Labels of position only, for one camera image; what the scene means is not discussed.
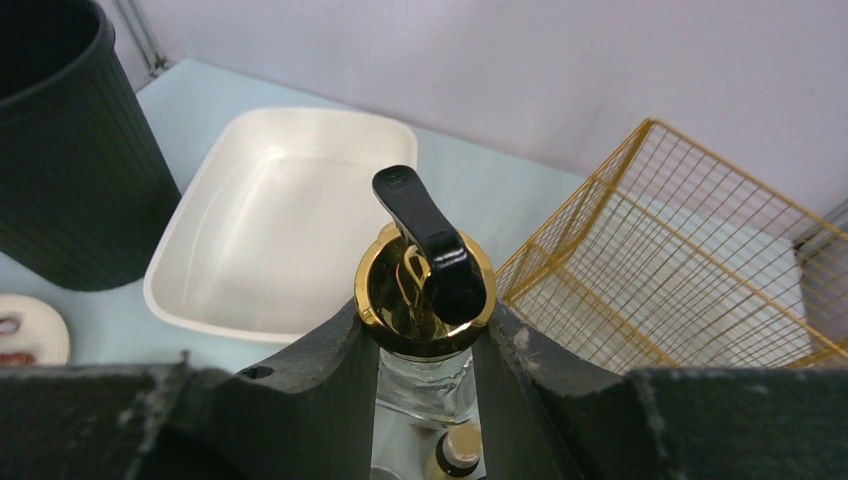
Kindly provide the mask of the glass oil bottle gold spout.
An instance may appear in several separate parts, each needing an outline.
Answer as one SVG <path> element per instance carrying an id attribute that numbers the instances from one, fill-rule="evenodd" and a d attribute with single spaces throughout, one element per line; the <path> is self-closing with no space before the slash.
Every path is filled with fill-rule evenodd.
<path id="1" fill-rule="evenodd" d="M 431 428 L 466 423 L 476 409 L 471 349 L 496 305 L 491 262 L 413 168 L 381 169 L 372 189 L 391 221 L 360 261 L 354 301 L 380 348 L 376 400 Z"/>

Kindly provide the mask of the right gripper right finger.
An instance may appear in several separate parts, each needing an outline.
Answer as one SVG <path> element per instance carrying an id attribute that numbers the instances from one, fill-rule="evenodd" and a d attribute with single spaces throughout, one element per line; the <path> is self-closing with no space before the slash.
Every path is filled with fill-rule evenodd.
<path id="1" fill-rule="evenodd" d="M 498 305 L 473 347 L 491 479 L 843 479 L 843 369 L 581 359 Z"/>

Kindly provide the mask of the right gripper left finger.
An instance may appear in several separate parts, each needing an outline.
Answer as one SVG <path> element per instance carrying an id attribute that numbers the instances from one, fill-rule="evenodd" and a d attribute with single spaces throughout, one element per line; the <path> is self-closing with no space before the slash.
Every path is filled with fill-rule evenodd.
<path id="1" fill-rule="evenodd" d="M 365 479 L 377 347 L 352 304 L 237 373 L 174 363 L 1 372 L 5 479 Z"/>

